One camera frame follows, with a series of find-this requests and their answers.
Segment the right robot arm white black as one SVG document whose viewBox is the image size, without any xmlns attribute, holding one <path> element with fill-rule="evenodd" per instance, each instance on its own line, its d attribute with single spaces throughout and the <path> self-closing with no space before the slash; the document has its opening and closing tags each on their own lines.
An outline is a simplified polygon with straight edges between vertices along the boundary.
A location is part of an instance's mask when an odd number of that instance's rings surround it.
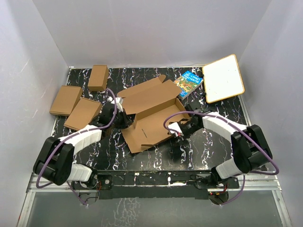
<svg viewBox="0 0 303 227">
<path fill-rule="evenodd" d="M 252 172 L 273 157 L 262 129 L 255 124 L 238 124 L 218 112 L 207 112 L 205 116 L 192 114 L 190 120 L 182 119 L 178 126 L 185 137 L 205 128 L 230 142 L 232 158 L 211 169 L 209 183 L 218 188 L 227 184 L 228 178 Z"/>
</svg>

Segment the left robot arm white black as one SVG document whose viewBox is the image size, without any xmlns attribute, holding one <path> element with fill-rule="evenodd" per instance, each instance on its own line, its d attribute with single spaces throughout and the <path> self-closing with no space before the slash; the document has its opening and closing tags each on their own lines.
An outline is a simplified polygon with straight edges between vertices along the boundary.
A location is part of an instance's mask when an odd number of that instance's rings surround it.
<svg viewBox="0 0 303 227">
<path fill-rule="evenodd" d="M 79 131 L 65 137 L 47 138 L 33 166 L 33 172 L 38 175 L 36 187 L 44 188 L 51 184 L 62 185 L 73 181 L 81 182 L 88 189 L 94 188 L 98 177 L 93 174 L 91 167 L 74 163 L 74 155 L 99 142 L 103 130 L 111 126 L 126 129 L 131 124 L 122 104 L 111 102 Z"/>
</svg>

